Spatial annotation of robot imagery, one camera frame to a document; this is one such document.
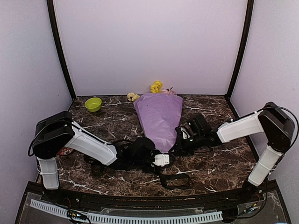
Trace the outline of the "pink wrapping paper sheet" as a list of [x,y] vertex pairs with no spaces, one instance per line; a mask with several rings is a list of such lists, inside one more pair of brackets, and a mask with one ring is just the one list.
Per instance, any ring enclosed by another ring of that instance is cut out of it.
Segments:
[[182,114],[183,98],[162,93],[144,94],[134,103],[145,137],[157,150],[167,153],[175,145]]

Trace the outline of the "black printed ribbon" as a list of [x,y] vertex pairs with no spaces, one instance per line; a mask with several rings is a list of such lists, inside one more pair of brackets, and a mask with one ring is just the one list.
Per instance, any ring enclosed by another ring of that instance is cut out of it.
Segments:
[[[104,165],[100,161],[87,155],[84,155],[84,161],[91,165],[91,173],[96,177],[101,176],[107,168],[117,170],[115,169],[115,162],[110,165]],[[191,179],[188,174],[166,175],[163,172],[164,171],[152,174],[156,174],[159,177],[159,181],[164,188],[171,190],[190,188]]]

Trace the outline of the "yellow rose stem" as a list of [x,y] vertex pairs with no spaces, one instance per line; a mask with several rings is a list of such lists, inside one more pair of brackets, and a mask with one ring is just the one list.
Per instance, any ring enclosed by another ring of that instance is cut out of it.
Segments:
[[154,83],[150,86],[151,93],[161,93],[161,88],[163,86],[163,83],[161,81],[154,81]]

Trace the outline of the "yellow daisy bunch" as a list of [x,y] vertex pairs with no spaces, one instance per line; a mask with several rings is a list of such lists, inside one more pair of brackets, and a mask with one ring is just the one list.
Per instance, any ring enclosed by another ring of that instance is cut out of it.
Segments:
[[134,92],[128,93],[127,94],[127,99],[129,102],[135,102],[136,100],[138,100],[141,96],[139,96],[138,94],[135,94]]

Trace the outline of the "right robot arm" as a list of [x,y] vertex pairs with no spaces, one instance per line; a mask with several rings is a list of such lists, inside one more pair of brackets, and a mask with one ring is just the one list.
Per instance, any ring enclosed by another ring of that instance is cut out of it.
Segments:
[[299,136],[299,120],[296,115],[273,102],[268,102],[263,108],[231,119],[216,128],[212,128],[202,114],[190,119],[188,125],[193,134],[187,138],[180,127],[176,128],[177,138],[172,151],[177,155],[193,154],[201,147],[220,146],[254,135],[265,137],[266,146],[248,175],[248,185],[238,193],[238,198],[244,203],[256,196],[255,187],[260,186],[276,168]]

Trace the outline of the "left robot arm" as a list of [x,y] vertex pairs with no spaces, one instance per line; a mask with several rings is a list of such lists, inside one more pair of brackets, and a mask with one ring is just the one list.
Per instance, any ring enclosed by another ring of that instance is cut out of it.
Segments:
[[114,170],[142,169],[146,173],[159,173],[174,162],[169,153],[156,149],[152,140],[139,137],[135,141],[104,141],[82,128],[68,111],[41,120],[28,148],[35,156],[47,195],[55,203],[63,203],[66,193],[59,188],[56,156],[63,148],[83,153],[94,173],[104,167]]

